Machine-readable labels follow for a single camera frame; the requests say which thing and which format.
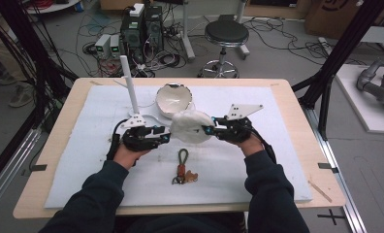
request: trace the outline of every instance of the wheeled stool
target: wheeled stool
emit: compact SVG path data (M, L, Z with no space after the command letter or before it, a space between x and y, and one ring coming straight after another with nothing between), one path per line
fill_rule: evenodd
M208 41L222 47L219 60L208 62L198 74L199 78L239 78L238 68L225 60L226 48L243 46L249 38L249 31L234 20L210 22L205 28Z

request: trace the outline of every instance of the shoe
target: shoe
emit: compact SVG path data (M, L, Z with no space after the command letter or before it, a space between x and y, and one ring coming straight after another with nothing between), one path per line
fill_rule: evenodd
M17 80L13 76L11 76L8 72L6 72L0 77L0 84L2 85L9 85L16 82Z
M33 100L34 86L29 83L19 82L16 86L16 94L12 97L9 106L22 107Z

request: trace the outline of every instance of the white stick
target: white stick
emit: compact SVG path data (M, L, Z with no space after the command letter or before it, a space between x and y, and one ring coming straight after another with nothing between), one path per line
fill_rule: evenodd
M128 58L126 55L120 56L120 63L122 64L123 77L126 80L126 84L129 91L129 97L131 98L132 108L134 109L134 114L139 114L140 110L138 108L137 96L135 95L134 83L132 83L131 70L129 69Z

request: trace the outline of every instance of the person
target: person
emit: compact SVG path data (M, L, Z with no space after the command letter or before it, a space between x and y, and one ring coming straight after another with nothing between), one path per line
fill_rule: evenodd
M10 29L8 23L0 14L0 25L6 32ZM8 51L0 38L0 62L7 72L0 77L0 84L9 85L16 83L16 93L11 97L9 106L18 108L24 106L33 100L34 87L27 82L22 73L19 64Z
M245 156L248 176L245 188L253 195L248 232L309 232L294 203L293 186L282 166L272 162L261 141L251 135L235 145ZM119 146L113 161L105 161L100 172L87 178L82 190L74 194L40 232L113 232L115 211L124 196L123 182L134 161L147 153ZM140 217L125 232L235 231L205 215L168 215Z

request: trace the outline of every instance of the dark sweater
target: dark sweater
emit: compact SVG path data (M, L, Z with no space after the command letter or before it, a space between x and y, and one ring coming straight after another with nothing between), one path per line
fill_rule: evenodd
M245 158L246 189L253 195L249 206L249 232L308 232L293 197L294 188L281 165L265 151ZM113 230L116 208L123 198L128 171L113 161L90 176L82 190L54 215L40 232L105 232ZM199 215L170 215L135 222L131 232L229 232L228 227Z

